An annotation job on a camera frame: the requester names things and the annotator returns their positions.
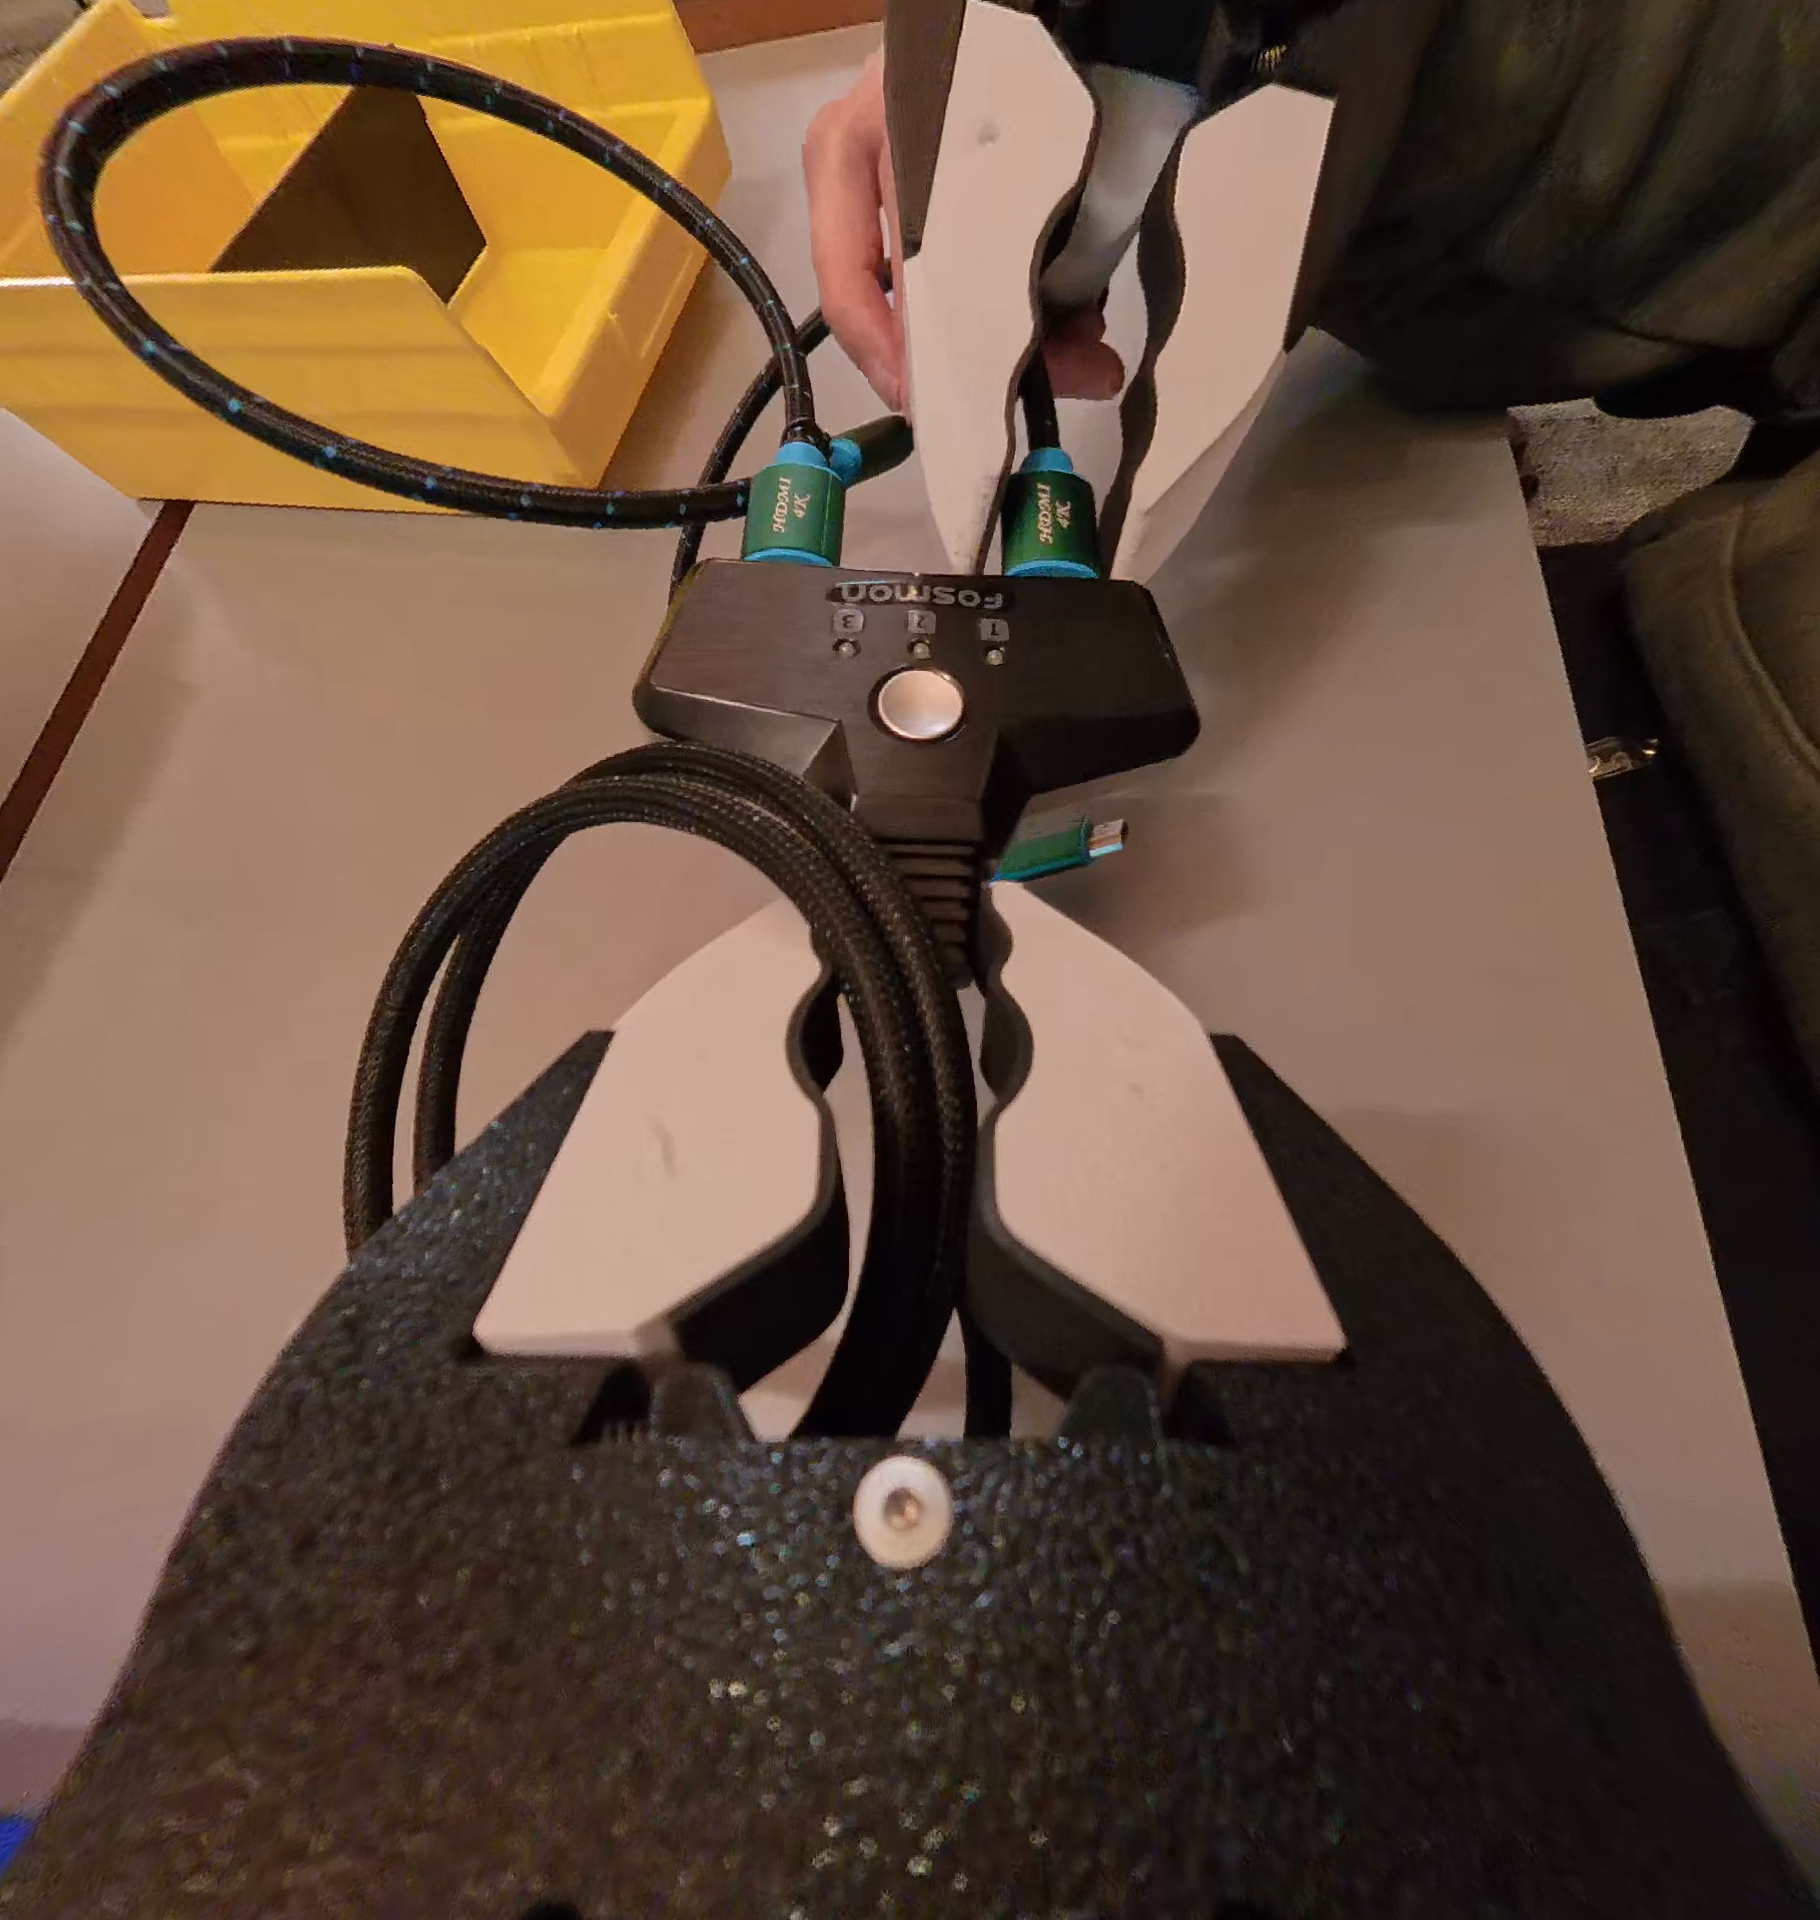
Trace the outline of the yellow plastic box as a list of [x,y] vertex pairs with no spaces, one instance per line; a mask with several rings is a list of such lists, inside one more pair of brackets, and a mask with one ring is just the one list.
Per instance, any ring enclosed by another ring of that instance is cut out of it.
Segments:
[[[117,495],[407,500],[285,458],[158,382],[53,256],[33,166],[122,64],[223,33],[437,51],[622,137],[716,197],[722,124],[675,4],[83,4],[0,94],[0,414]],[[100,175],[131,296],[229,382],[422,466],[592,488],[649,395],[700,247],[636,188],[416,94],[178,108]]]

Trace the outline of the person's right hand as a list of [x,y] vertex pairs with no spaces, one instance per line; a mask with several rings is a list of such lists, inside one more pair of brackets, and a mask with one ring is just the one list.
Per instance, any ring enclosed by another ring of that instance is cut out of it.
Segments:
[[[877,47],[858,74],[811,110],[800,142],[800,182],[818,311],[873,395],[892,414],[916,420],[900,311],[881,289],[881,262],[897,269],[897,247],[881,235],[881,226],[897,226],[897,156],[881,110]],[[1046,320],[1044,362],[1066,402],[1111,402],[1124,386],[1124,359],[1109,345],[1100,301]]]

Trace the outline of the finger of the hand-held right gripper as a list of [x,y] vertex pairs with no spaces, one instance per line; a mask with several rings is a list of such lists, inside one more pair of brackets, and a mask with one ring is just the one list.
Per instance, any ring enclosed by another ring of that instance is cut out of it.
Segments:
[[1024,4],[897,0],[881,129],[923,500],[946,566],[986,566],[1044,333],[1038,275],[1088,175],[1093,94]]
[[1137,230],[1145,362],[1121,406],[1111,576],[1149,583],[1251,444],[1278,368],[1330,101],[1265,81],[1189,124]]

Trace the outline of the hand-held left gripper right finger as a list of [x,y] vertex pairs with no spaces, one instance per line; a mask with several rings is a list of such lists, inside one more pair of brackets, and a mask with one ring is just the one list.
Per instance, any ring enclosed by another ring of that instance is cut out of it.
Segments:
[[1024,885],[979,934],[979,1328],[1012,1368],[1344,1352],[1199,1021]]

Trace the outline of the person's leg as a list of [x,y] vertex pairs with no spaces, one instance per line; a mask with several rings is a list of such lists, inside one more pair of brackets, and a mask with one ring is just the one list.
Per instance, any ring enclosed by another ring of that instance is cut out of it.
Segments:
[[1820,1095],[1820,447],[1649,511],[1618,583]]

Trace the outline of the black video switch with cable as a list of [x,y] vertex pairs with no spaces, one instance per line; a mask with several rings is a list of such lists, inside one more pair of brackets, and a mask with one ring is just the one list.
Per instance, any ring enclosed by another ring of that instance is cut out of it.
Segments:
[[840,1066],[822,1104],[857,1308],[800,1434],[900,1430],[953,1319],[969,1430],[1006,1434],[1012,1362],[969,1294],[979,1074],[961,987],[986,975],[979,912],[1019,814],[1199,733],[1155,597],[1111,576],[708,560],[663,600],[636,719],[649,748],[493,824],[400,934],[350,1095],[350,1252],[393,1218],[415,1046],[415,1181],[453,1157],[470,1021],[540,865],[579,829],[681,829],[800,905],[834,984]]

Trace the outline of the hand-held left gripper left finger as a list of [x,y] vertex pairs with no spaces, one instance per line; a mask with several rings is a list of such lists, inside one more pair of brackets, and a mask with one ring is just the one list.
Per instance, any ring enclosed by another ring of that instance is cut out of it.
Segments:
[[834,984],[769,902],[612,1023],[470,1334],[488,1352],[798,1362],[850,1300]]

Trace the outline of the person's right forearm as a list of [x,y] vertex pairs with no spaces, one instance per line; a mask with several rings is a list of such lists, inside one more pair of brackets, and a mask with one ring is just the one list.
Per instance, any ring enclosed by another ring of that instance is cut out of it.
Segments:
[[1820,0],[1044,4],[1088,64],[1330,101],[1284,344],[1402,402],[1820,430]]

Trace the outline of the grey desk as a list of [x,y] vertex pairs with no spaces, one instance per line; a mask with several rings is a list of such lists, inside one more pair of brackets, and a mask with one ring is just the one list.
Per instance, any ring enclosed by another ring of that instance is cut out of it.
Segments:
[[[1046,902],[1245,1036],[1565,1398],[1820,1876],[1820,1679],[1506,425],[1308,344],[1155,576],[1199,742]],[[192,505],[0,876],[0,1810],[78,1753],[259,1369],[437,876],[636,733],[658,534]]]

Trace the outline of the brown wooden strip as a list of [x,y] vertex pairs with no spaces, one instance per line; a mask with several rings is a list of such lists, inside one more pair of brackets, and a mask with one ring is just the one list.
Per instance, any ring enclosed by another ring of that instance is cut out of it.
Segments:
[[41,803],[53,797],[66,752],[78,748],[78,733],[83,733],[138,617],[149,611],[158,571],[172,566],[188,520],[192,520],[192,500],[158,500],[158,511],[156,511],[149,534],[138,539],[138,560],[117,576],[96,633],[83,644],[49,724],[33,730],[13,789],[0,797],[0,885],[41,814]]

